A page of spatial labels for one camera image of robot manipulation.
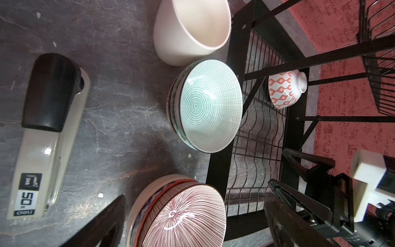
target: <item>red striped bowl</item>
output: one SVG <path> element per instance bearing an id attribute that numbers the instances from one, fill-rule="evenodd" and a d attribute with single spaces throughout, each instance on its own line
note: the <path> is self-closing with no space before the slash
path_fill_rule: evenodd
<path id="1" fill-rule="evenodd" d="M 168 194 L 169 191 L 182 190 L 184 187 L 180 186 L 180 185 L 183 183 L 186 183 L 186 182 L 192 182 L 194 184 L 198 183 L 194 179 L 180 179 L 180 180 L 174 181 L 174 182 L 162 187 L 146 202 L 144 207 L 141 209 L 139 215 L 137 216 L 136 222 L 131 230 L 131 238 L 130 238 L 130 240 L 132 241 L 131 246 L 134 246 L 134 247 L 137 246 L 137 242 L 141 236 L 141 231 L 143 229 L 143 226 L 144 226 L 144 224 L 146 224 L 147 217 L 152 215 L 153 213 L 155 213 L 158 205 L 161 205 L 161 204 L 164 205 L 170 200 L 170 198 L 169 198 L 166 202 L 164 202 L 166 197 L 163 197 L 163 196 Z"/>
<path id="2" fill-rule="evenodd" d="M 137 246 L 222 246 L 226 210 L 218 191 L 205 184 L 182 183 L 176 186 L 182 189 L 178 192 L 177 189 L 169 189 L 162 196 L 167 203 L 155 205 L 155 210 L 151 210 Z"/>

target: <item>stacked bowls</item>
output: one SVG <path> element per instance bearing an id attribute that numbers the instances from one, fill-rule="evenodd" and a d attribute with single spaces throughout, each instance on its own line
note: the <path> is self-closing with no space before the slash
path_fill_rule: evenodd
<path id="1" fill-rule="evenodd" d="M 205 153 L 221 151 L 240 127 L 239 81 L 219 60 L 197 61 L 174 81 L 166 109 L 170 125 L 184 143 Z"/>
<path id="2" fill-rule="evenodd" d="M 222 246 L 224 201 L 216 189 L 182 175 L 159 178 L 145 188 L 127 221 L 127 247 Z"/>

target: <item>white bowl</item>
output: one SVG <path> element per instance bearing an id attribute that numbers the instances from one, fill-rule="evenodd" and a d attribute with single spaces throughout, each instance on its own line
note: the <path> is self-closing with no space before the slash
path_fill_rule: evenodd
<path id="1" fill-rule="evenodd" d="M 167 64 L 187 65 L 221 48 L 230 30 L 227 0 L 162 0 L 154 25 L 155 51 Z"/>
<path id="2" fill-rule="evenodd" d="M 239 81 L 232 69 L 219 60 L 199 62 L 175 92 L 174 114 L 176 120 L 179 114 L 181 122 L 178 128 L 197 150 L 205 153 L 221 151 L 233 140 L 242 113 Z"/>

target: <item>deli logo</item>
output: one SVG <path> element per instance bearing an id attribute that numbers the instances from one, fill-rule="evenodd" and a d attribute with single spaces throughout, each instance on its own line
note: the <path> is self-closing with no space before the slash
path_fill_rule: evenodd
<path id="1" fill-rule="evenodd" d="M 32 209 L 32 210 L 18 210 L 18 211 L 14 211 L 14 216 L 33 215 L 34 211 L 35 211 L 34 209 Z"/>

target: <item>white ceramic cup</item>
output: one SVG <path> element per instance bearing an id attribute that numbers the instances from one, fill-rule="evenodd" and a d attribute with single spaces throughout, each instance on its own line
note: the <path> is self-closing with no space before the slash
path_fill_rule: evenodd
<path id="1" fill-rule="evenodd" d="M 169 65 L 188 65 L 221 48 L 230 29 L 227 0 L 162 0 L 154 26 L 155 51 Z"/>

